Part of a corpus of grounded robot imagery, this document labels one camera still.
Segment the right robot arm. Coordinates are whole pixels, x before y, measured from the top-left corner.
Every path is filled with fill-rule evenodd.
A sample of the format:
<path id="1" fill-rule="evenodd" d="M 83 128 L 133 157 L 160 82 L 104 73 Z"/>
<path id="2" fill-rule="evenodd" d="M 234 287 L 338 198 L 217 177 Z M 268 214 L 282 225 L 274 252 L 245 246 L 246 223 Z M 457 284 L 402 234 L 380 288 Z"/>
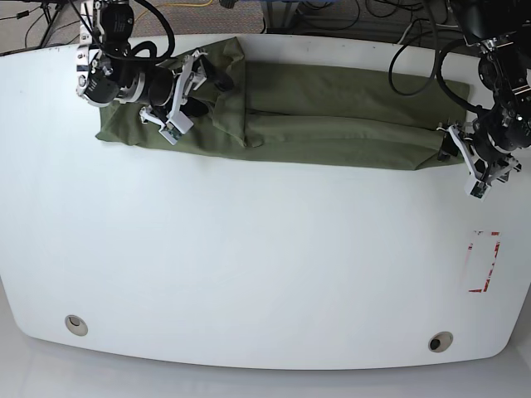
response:
<path id="1" fill-rule="evenodd" d="M 141 104 L 142 122 L 186 133 L 192 118 L 207 112 L 207 106 L 192 98 L 191 91 L 211 82 L 226 92 L 233 89 L 233 81 L 208 60 L 204 50 L 185 56 L 176 71 L 163 67 L 173 57 L 173 29 L 153 4 L 142 1 L 140 6 L 158 19 L 167 35 L 168 48 L 163 54 L 152 41 L 130 44 L 134 10 L 129 2 L 84 1 L 75 7 L 80 20 L 76 92 L 96 107 L 114 101 Z"/>

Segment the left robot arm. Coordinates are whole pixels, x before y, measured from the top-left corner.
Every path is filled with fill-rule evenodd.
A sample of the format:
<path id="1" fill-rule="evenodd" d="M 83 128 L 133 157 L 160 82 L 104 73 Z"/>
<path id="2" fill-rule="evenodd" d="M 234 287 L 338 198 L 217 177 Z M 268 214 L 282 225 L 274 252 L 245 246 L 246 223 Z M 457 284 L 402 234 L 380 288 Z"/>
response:
<path id="1" fill-rule="evenodd" d="M 521 165 L 513 151 L 530 146 L 530 3 L 528 1 L 449 1 L 462 38 L 435 47 L 430 77 L 461 108 L 475 114 L 471 130 L 443 128 L 438 158 L 462 156 L 470 172 L 468 195 L 483 198 L 493 182 L 507 182 Z M 461 46 L 480 52 L 478 74 L 494 105 L 485 109 L 454 93 L 442 75 L 446 56 Z"/>

